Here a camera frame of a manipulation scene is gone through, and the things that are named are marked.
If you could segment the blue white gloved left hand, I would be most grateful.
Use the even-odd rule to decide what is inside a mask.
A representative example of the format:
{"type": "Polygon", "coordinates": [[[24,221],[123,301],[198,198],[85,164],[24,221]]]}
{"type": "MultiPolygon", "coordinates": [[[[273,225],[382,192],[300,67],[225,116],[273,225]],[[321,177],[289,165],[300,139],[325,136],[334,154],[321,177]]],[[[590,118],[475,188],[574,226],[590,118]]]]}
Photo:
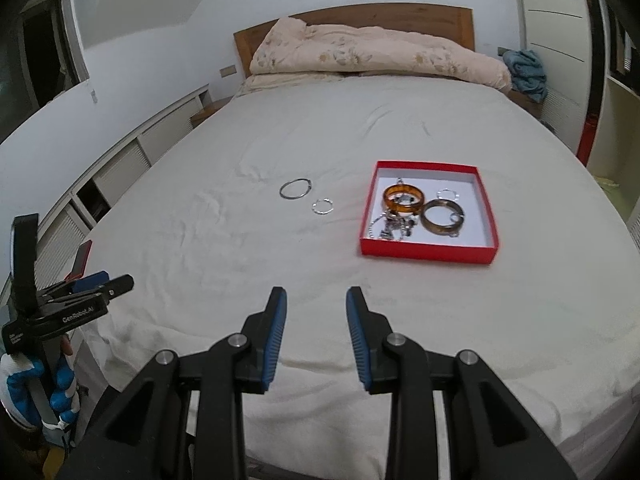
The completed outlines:
{"type": "Polygon", "coordinates": [[[76,422],[80,411],[76,374],[70,358],[73,348],[70,338],[60,339],[60,355],[55,363],[53,390],[49,398],[50,410],[56,422],[42,422],[34,397],[34,387],[40,384],[44,365],[24,354],[1,356],[1,404],[17,427],[32,432],[42,426],[66,429],[76,422]]]}

